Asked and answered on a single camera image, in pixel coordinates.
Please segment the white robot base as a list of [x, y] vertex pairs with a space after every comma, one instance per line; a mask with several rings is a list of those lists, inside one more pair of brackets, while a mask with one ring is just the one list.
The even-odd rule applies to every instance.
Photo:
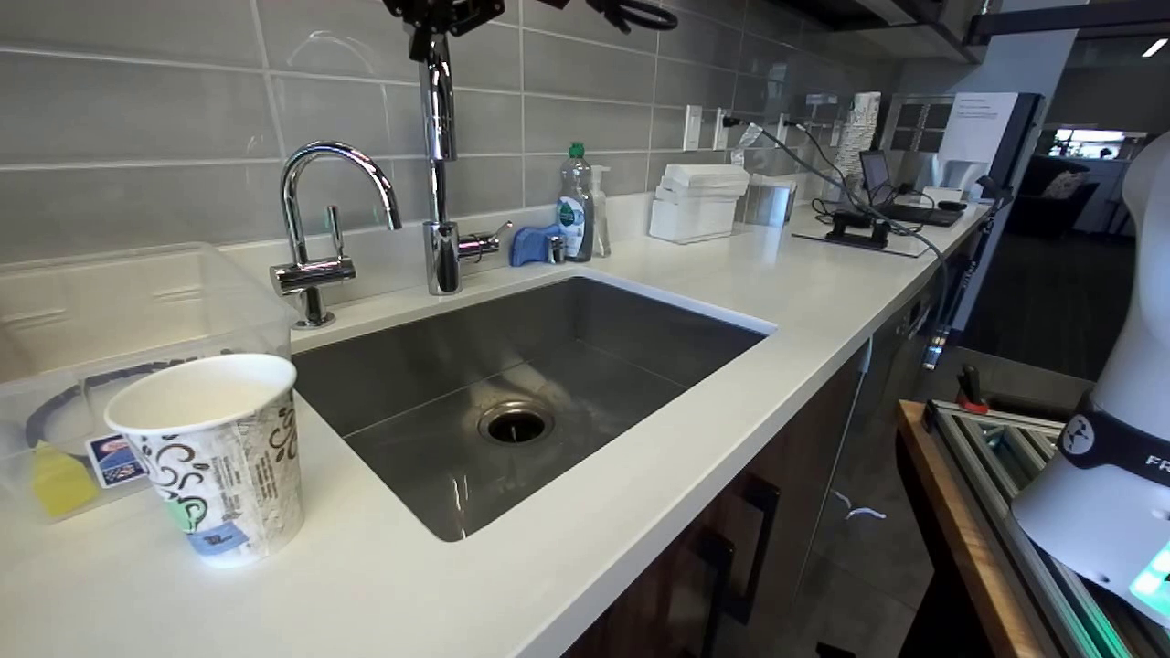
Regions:
[[1170, 134], [1129, 162], [1122, 201], [1137, 229], [1122, 334], [1014, 520], [1051, 559], [1170, 625]]

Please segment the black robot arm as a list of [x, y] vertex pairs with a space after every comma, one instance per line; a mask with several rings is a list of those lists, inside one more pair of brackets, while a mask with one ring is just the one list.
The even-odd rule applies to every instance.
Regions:
[[[654, 0], [583, 0], [618, 34], [671, 31], [676, 16]], [[507, 0], [385, 0], [385, 9], [420, 31], [464, 38], [507, 11]]]

